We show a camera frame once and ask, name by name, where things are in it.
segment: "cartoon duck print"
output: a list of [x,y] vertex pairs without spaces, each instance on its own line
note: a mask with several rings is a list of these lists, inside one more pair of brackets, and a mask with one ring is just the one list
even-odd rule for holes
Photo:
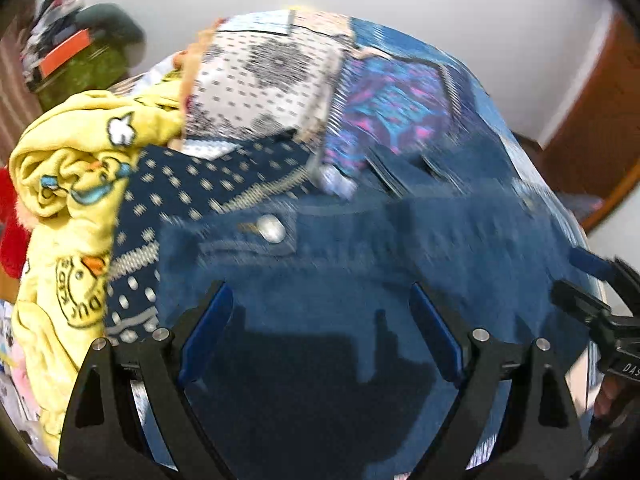
[[136,138],[136,131],[131,126],[133,112],[118,118],[112,117],[107,122],[109,141],[114,146],[131,146]]
[[56,263],[56,296],[69,326],[85,328],[106,312],[107,265],[95,256],[69,256]]
[[69,190],[60,187],[56,176],[42,176],[40,178],[41,194],[44,198],[50,198],[55,191],[62,190],[68,192],[79,204],[91,205],[108,195],[117,180],[126,178],[131,173],[133,169],[129,164],[108,156],[104,160],[96,160],[89,165]]

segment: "white wall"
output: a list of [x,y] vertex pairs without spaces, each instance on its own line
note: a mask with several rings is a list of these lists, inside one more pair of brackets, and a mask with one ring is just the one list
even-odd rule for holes
[[146,30],[139,70],[218,16],[304,5],[383,23],[465,61],[511,129],[543,141],[579,93],[611,10],[607,0],[87,0],[109,1]]
[[[640,271],[640,186],[626,197],[625,201],[602,224],[589,234],[591,251],[605,258],[618,256]],[[607,289],[607,303],[623,313],[620,297],[610,286]]]

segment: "striped fabric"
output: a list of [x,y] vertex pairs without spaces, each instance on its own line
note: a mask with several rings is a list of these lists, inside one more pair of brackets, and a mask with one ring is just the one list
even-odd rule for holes
[[0,165],[9,160],[22,132],[42,109],[36,96],[27,89],[22,76],[20,45],[26,39],[31,23],[33,5],[17,16],[0,40]]

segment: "yellow cloth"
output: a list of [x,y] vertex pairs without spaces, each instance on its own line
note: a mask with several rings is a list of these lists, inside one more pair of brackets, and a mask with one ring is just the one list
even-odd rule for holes
[[29,126],[11,155],[15,189],[40,218],[12,323],[54,458],[78,369],[104,333],[112,233],[127,177],[142,146],[180,134],[179,86],[160,83],[135,99],[77,94]]

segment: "folded fabric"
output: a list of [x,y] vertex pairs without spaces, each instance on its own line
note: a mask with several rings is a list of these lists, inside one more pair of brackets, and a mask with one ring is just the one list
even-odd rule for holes
[[198,220],[251,207],[272,196],[313,191],[308,149],[276,135],[207,162],[157,146],[142,151],[129,179],[114,236],[106,333],[113,344],[145,338],[158,327],[158,233],[162,220]]
[[346,42],[354,37],[351,19],[344,14],[323,12],[322,10],[296,10],[293,25],[304,27],[328,36],[343,36]]
[[37,420],[40,407],[33,396],[24,359],[24,351],[14,338],[11,318],[14,306],[8,301],[0,308],[0,361],[4,361],[4,371],[11,377],[20,401],[28,413],[33,414],[31,420]]
[[240,144],[229,142],[228,140],[187,139],[182,143],[180,152],[185,155],[196,156],[197,158],[214,160],[219,156],[232,152],[239,146]]
[[131,89],[130,95],[138,95],[150,86],[163,81],[169,72],[174,70],[174,54],[165,57],[162,61],[153,65],[147,72],[136,80],[135,86]]
[[12,153],[15,189],[40,218],[12,325],[54,457],[78,367],[104,333],[113,229],[127,178],[142,146],[180,133],[178,86],[161,84],[135,100],[105,91],[75,95],[27,128]]
[[324,161],[355,175],[376,143],[410,153],[448,134],[454,121],[445,81],[443,69],[427,62],[348,59],[334,98]]
[[[501,340],[548,338],[564,370],[585,348],[585,327],[549,290],[556,279],[588,280],[569,264],[571,244],[540,190],[516,190],[515,170],[502,165],[461,190],[446,174],[463,174],[469,159],[438,153],[444,173],[433,175],[431,155],[414,166],[375,147],[348,203],[282,198],[162,228],[161,326],[212,280],[233,290],[230,325],[186,393],[239,478],[375,479],[414,468],[456,396],[410,315],[416,281]],[[476,157],[481,168],[484,153]],[[260,228],[267,220],[279,238]],[[486,438],[506,398],[503,387]]]
[[0,223],[4,224],[4,230],[0,234],[0,266],[14,280],[18,280],[22,273],[31,237],[31,233],[18,223],[16,199],[9,170],[0,168]]
[[0,372],[0,403],[25,444],[28,444],[38,458],[46,458],[47,446],[42,438],[42,428],[38,424],[36,414],[25,407],[11,377],[2,372]]
[[218,30],[221,32],[254,31],[288,34],[291,16],[292,11],[287,9],[239,14],[226,20]]
[[351,28],[355,33],[355,43],[358,46],[372,46],[395,57],[462,67],[462,63],[450,54],[394,28],[358,18],[351,19]]
[[324,123],[344,47],[294,27],[288,36],[220,32],[202,56],[187,139],[247,140]]

